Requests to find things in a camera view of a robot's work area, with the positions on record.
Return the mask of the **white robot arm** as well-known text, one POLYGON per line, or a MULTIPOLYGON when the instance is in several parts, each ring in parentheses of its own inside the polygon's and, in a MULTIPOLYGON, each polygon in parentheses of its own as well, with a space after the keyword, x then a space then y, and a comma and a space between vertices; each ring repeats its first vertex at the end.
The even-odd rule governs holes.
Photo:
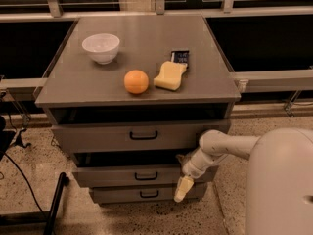
POLYGON ((245 235, 313 235, 312 130, 279 128, 262 136, 208 130, 183 157, 174 201, 228 155, 248 160, 245 235))

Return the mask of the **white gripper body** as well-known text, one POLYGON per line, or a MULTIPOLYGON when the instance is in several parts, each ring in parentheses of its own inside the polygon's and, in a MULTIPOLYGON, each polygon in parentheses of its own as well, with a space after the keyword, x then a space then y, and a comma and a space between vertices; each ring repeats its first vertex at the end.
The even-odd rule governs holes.
POLYGON ((201 150, 189 153, 182 164, 182 172, 185 176, 198 179, 203 176, 209 167, 209 155, 201 150))

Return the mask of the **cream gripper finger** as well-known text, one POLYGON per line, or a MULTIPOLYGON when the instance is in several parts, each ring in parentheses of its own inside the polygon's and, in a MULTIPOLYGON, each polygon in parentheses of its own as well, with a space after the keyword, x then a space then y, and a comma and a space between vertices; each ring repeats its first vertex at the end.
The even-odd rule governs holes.
POLYGON ((174 201, 180 203, 184 200, 186 195, 192 189, 194 185, 194 179, 190 176, 182 176, 179 178, 177 187, 174 194, 174 201))
POLYGON ((185 165, 190 159, 187 155, 177 154, 176 159, 180 165, 185 165))

